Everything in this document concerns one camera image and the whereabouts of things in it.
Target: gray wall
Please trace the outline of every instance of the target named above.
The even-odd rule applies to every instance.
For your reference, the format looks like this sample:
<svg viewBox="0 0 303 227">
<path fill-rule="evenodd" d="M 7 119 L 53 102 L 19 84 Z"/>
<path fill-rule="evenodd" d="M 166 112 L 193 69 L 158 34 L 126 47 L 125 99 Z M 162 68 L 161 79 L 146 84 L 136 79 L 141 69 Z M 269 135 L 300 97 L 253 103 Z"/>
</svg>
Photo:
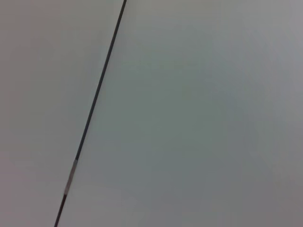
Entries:
<svg viewBox="0 0 303 227">
<path fill-rule="evenodd" d="M 0 2 L 0 226 L 54 225 L 121 4 Z"/>
<path fill-rule="evenodd" d="M 60 226 L 300 226 L 301 8 L 129 0 Z"/>
</svg>

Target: white surface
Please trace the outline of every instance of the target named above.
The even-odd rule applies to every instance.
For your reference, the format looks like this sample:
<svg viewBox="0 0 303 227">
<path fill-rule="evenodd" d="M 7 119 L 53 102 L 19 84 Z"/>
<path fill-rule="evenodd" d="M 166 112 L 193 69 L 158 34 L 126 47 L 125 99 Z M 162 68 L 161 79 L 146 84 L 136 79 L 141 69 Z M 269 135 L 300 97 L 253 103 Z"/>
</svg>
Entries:
<svg viewBox="0 0 303 227">
<path fill-rule="evenodd" d="M 60 226 L 302 225 L 301 8 L 129 0 Z"/>
<path fill-rule="evenodd" d="M 0 226 L 52 227 L 121 0 L 0 3 Z"/>
</svg>

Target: white ceiling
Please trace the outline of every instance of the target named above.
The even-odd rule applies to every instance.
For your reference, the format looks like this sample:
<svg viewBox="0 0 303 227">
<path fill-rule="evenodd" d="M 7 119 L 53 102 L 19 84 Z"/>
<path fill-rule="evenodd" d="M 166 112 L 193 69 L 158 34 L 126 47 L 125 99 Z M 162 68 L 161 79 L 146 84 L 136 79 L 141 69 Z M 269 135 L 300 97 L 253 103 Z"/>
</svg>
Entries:
<svg viewBox="0 0 303 227">
<path fill-rule="evenodd" d="M 121 5 L 0 3 L 1 226 L 53 226 Z M 303 223 L 301 8 L 129 0 L 59 226 Z"/>
<path fill-rule="evenodd" d="M 0 226 L 54 225 L 121 4 L 0 2 Z"/>
<path fill-rule="evenodd" d="M 60 226 L 303 223 L 291 3 L 129 0 Z"/>
</svg>

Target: thin black line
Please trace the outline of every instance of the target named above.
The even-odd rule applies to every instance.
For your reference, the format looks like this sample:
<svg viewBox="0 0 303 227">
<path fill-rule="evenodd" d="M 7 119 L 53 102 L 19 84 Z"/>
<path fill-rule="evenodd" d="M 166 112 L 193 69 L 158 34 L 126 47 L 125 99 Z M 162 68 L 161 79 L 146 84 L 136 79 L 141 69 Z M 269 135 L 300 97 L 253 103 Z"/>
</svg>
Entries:
<svg viewBox="0 0 303 227">
<path fill-rule="evenodd" d="M 54 227 L 58 227 L 58 224 L 59 224 L 59 220 L 60 220 L 61 213 L 62 213 L 64 204 L 65 204 L 65 200 L 66 200 L 66 197 L 67 197 L 67 194 L 68 194 L 68 191 L 69 191 L 69 187 L 71 185 L 73 175 L 74 175 L 75 170 L 76 170 L 77 162 L 79 160 L 80 153 L 82 151 L 83 143 L 84 143 L 87 131 L 89 129 L 89 123 L 90 123 L 91 117 L 93 115 L 95 106 L 96 106 L 96 102 L 97 102 L 98 95 L 99 95 L 101 85 L 102 85 L 102 81 L 103 81 L 103 78 L 104 78 L 104 75 L 105 75 L 105 72 L 106 72 L 106 69 L 107 69 L 109 58 L 110 58 L 110 55 L 111 55 L 113 47 L 114 47 L 114 43 L 115 43 L 115 40 L 116 40 L 116 36 L 117 36 L 117 33 L 118 33 L 118 29 L 119 29 L 119 26 L 120 26 L 120 22 L 121 22 L 121 19 L 122 19 L 122 15 L 123 15 L 123 12 L 124 12 L 126 1 L 127 0 L 123 1 L 122 7 L 121 7 L 119 18 L 118 18 L 118 21 L 117 21 L 117 24 L 116 24 L 116 27 L 115 27 L 115 31 L 114 31 L 114 34 L 113 34 L 113 37 L 112 37 L 112 40 L 111 40 L 111 43 L 110 43 L 110 46 L 109 46 L 109 50 L 107 52 L 106 60 L 105 60 L 104 66 L 103 66 L 103 70 L 102 70 L 101 77 L 100 77 L 100 80 L 99 80 L 99 83 L 98 83 L 98 86 L 97 86 L 97 90 L 96 90 L 96 93 L 95 93 L 95 96 L 94 96 L 94 100 L 93 100 L 93 103 L 92 103 L 90 111 L 89 111 L 89 116 L 88 116 L 86 124 L 85 124 L 85 128 L 84 128 L 82 138 L 81 138 L 81 141 L 80 141 L 80 145 L 78 147 L 77 155 L 75 157 L 75 160 L 74 160 L 74 163 L 73 163 L 73 166 L 71 168 L 70 175 L 69 175 L 69 179 L 67 181 L 67 184 L 66 184 L 66 187 L 65 187 L 65 190 L 64 190 L 64 195 L 63 195 L 63 198 L 62 198 L 62 201 L 61 201 L 61 205 L 60 205 L 60 208 L 59 208 L 59 211 L 58 211 L 58 214 L 57 214 L 57 218 L 56 218 Z"/>
<path fill-rule="evenodd" d="M 60 220 L 60 217 L 61 217 L 63 206 L 65 204 L 66 197 L 67 197 L 67 195 L 63 195 L 63 198 L 62 198 L 62 201 L 61 201 L 61 205 L 60 205 L 60 208 L 59 208 L 59 211 L 58 211 L 58 215 L 57 215 L 57 218 L 56 218 L 56 222 L 55 222 L 55 225 L 54 225 L 55 227 L 57 227 L 58 224 L 59 224 L 59 220 Z"/>
</svg>

